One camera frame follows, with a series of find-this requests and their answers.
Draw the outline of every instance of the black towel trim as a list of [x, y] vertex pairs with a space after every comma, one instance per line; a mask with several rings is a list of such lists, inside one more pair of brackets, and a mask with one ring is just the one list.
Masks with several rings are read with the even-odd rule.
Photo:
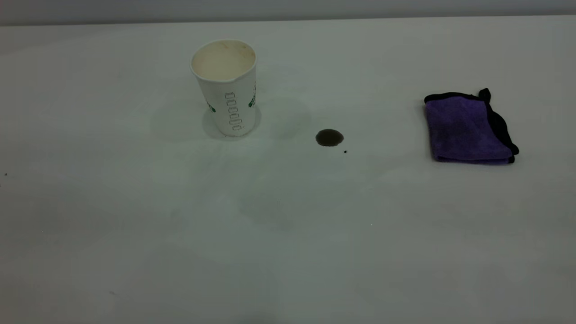
[[515, 161], [514, 155], [518, 154], [520, 151], [518, 150], [518, 147], [514, 145], [514, 143], [512, 143], [510, 134], [508, 134], [508, 127], [506, 126], [506, 121], [504, 120], [504, 118], [502, 118], [502, 116], [498, 115], [492, 109], [492, 106], [490, 106], [490, 99], [492, 98], [490, 90], [488, 90], [488, 88], [480, 90], [480, 92], [478, 93], [478, 97], [467, 95], [465, 93], [460, 92], [440, 93], [438, 95], [426, 96], [424, 98], [424, 103], [428, 103], [428, 101], [432, 100], [442, 100], [451, 97], [463, 97], [470, 100], [483, 101], [485, 103], [486, 115], [488, 117], [488, 124], [490, 125], [490, 128], [492, 128], [492, 132], [494, 133], [496, 138], [502, 144], [506, 145], [506, 147], [508, 147], [510, 151], [512, 151], [513, 155], [510, 158], [508, 158], [508, 163], [514, 163]]

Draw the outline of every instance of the green printing on cup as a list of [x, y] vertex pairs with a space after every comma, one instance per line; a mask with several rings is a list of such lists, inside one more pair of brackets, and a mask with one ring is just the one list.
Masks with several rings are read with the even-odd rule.
[[254, 94], [254, 97], [252, 97], [252, 100], [250, 101], [250, 103], [248, 104], [249, 107], [254, 106], [254, 103], [256, 102], [256, 94]]

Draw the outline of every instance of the wall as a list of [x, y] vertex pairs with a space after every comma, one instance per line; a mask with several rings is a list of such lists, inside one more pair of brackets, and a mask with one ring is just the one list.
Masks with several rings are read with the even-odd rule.
[[0, 25], [574, 13], [573, 0], [3, 0]]

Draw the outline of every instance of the white table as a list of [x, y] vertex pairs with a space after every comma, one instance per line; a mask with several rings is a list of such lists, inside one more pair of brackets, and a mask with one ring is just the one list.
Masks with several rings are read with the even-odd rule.
[[[575, 16], [0, 28], [1, 322], [574, 323], [575, 35]], [[240, 140], [188, 69], [223, 37], [259, 55]], [[432, 161], [423, 98], [484, 87], [516, 163]]]

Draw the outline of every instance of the dark liquid stain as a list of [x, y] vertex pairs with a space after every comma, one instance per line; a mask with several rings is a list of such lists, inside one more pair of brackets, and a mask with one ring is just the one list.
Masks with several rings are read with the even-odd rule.
[[334, 129], [324, 129], [316, 134], [316, 142], [322, 146], [337, 146], [344, 141], [344, 136]]

